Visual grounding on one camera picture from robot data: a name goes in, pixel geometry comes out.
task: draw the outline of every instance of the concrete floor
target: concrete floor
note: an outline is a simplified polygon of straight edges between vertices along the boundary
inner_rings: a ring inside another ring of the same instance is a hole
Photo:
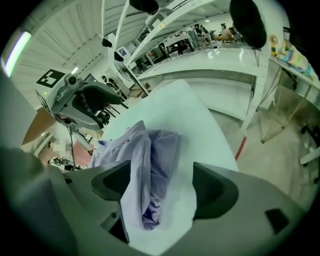
[[[213,110],[211,113],[236,155],[244,138],[240,130],[241,122]],[[271,119],[261,112],[259,117],[265,134]],[[315,147],[312,138],[308,134],[302,135],[300,129],[298,122],[293,120],[282,133],[262,144],[262,132],[256,114],[246,130],[246,142],[237,165],[240,172],[271,182],[307,211],[318,189],[313,180],[318,176],[319,160],[310,162],[307,167],[299,164],[299,158],[308,153],[306,147]]]

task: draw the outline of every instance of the pink object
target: pink object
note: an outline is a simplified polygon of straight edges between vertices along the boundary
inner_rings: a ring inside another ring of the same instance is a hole
[[[91,161],[91,155],[86,151],[81,144],[76,141],[73,145],[73,153],[75,158],[75,165],[76,166],[84,166],[88,167],[88,164]]]

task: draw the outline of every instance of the cable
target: cable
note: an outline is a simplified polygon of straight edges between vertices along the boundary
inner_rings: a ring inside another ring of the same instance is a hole
[[[75,154],[74,154],[74,143],[73,143],[73,140],[72,140],[71,127],[67,126],[66,128],[67,128],[67,130],[68,130],[68,132],[70,134],[70,139],[71,139],[71,154],[72,154],[72,160],[73,160],[73,167],[70,170],[70,172],[71,172],[76,168],[76,159],[75,159]]]

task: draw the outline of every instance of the lavender cloth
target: lavender cloth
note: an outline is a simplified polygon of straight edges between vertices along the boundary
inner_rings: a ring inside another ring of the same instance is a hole
[[[146,130],[139,121],[120,138],[99,141],[90,168],[131,161],[130,182],[120,201],[125,225],[153,230],[161,222],[178,136],[166,130]]]

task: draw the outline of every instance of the fluorescent light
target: fluorescent light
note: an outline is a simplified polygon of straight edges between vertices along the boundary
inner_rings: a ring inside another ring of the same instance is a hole
[[[31,38],[31,34],[24,31],[21,34],[18,41],[15,43],[15,46],[13,47],[13,49],[10,53],[10,56],[5,64],[5,71],[8,75],[8,77],[11,76],[11,73],[12,73],[12,70],[14,69],[15,64],[16,64],[22,50],[24,49],[24,47],[26,46],[26,44],[30,38]]]
[[[76,73],[78,69],[79,69],[79,68],[76,66],[76,67],[71,71],[71,74]]]

